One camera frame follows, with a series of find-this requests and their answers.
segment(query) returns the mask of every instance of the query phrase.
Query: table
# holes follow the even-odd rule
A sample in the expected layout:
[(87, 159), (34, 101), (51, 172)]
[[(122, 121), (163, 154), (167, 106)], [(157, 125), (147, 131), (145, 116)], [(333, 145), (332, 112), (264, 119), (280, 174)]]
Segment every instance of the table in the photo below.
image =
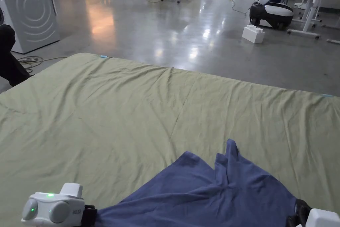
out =
[(312, 36), (315, 37), (315, 39), (319, 39), (320, 38), (320, 34), (318, 33), (312, 33), (312, 32), (308, 32), (308, 28), (311, 25), (313, 16), (318, 8), (318, 6), (320, 6), (321, 0), (307, 0), (306, 3), (306, 11), (303, 14), (302, 17), (302, 22), (305, 22), (305, 26), (303, 27), (303, 30), (295, 30), (295, 29), (288, 29), (287, 33), (291, 34), (291, 33), (297, 33), (300, 35), (306, 35), (306, 36)]

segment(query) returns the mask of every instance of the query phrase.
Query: wheel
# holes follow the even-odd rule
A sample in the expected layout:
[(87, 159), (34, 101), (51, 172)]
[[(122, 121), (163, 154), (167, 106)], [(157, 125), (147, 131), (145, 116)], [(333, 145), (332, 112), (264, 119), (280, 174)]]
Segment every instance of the wheel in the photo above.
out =
[(285, 28), (285, 25), (283, 23), (280, 23), (278, 25), (278, 30), (283, 30)]
[(250, 24), (254, 25), (254, 26), (258, 26), (260, 24), (260, 22), (256, 18), (251, 18)]

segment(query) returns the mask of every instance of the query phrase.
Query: blue cloth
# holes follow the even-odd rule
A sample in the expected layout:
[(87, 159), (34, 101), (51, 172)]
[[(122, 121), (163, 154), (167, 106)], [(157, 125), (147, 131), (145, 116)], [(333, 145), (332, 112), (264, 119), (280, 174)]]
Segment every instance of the blue cloth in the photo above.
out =
[(295, 202), (229, 139), (226, 154), (216, 155), (215, 170), (185, 152), (126, 199), (99, 210), (95, 226), (284, 227)]

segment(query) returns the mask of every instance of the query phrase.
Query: green bed sheet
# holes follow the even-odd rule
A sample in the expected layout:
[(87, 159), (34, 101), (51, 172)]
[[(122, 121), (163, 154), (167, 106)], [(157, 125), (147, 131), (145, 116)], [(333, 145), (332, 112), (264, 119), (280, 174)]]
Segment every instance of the green bed sheet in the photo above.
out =
[(311, 207), (340, 213), (340, 99), (76, 54), (0, 95), (0, 219), (37, 192), (84, 186), (118, 203), (185, 151), (213, 167), (226, 140)]

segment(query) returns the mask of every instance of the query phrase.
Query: washing machine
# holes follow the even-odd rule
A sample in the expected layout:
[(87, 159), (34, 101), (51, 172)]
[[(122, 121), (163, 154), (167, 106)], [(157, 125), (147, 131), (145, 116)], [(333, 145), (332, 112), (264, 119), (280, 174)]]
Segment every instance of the washing machine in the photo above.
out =
[(15, 31), (12, 51), (24, 54), (59, 41), (52, 0), (0, 0), (0, 9), (0, 24)]

